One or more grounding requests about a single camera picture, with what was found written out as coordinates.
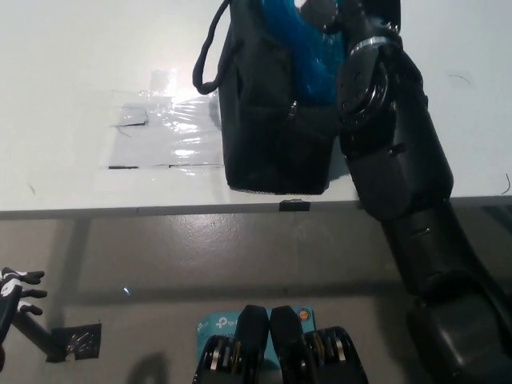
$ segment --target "black drawstring bag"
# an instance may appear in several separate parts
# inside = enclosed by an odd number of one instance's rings
[[[206,55],[230,6],[231,24],[212,82]],[[335,107],[294,100],[290,50],[266,32],[260,0],[224,0],[194,68],[200,94],[218,88],[228,185],[272,194],[321,194],[338,135]]]

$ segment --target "transparent plastic wrap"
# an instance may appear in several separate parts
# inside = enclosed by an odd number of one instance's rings
[[[122,104],[109,168],[221,166],[218,96],[185,100],[143,91]]]
[[[307,24],[299,12],[303,0],[260,1],[266,28],[291,48],[297,101],[313,106],[334,105],[336,75],[345,59],[342,34],[325,35]]]

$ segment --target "concrete floor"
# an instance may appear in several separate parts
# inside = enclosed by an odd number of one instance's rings
[[[458,214],[507,284],[512,236],[483,210]],[[0,382],[188,383],[197,322],[253,303],[311,305],[318,327],[344,326],[372,384],[430,383],[406,332],[411,298],[361,211],[0,222],[0,260],[46,271],[43,325],[103,326],[100,359],[57,365],[12,329]]]

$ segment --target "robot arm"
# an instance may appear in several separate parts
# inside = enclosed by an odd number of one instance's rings
[[[450,205],[453,176],[421,73],[398,36],[400,16],[375,3],[343,0],[325,27],[346,38],[338,73],[342,152],[363,207],[382,224],[406,289],[417,297],[407,325],[431,377],[510,382],[509,300]]]

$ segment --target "blue plastic bag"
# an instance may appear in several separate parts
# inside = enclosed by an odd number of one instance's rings
[[[342,34],[325,35],[307,24],[294,0],[261,1],[266,28],[291,48],[297,101],[312,106],[334,105],[336,75],[345,59]]]

